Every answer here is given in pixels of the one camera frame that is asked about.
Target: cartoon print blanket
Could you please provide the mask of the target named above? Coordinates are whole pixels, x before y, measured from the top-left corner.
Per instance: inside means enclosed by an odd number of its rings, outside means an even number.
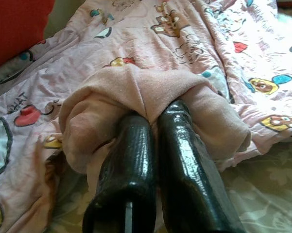
[[[24,72],[0,82],[0,232],[49,224],[67,166],[60,108],[102,70],[202,75],[252,135],[246,151],[216,161],[220,170],[292,141],[292,42],[276,15],[275,0],[87,0],[37,45],[44,51],[28,52],[36,60]]]

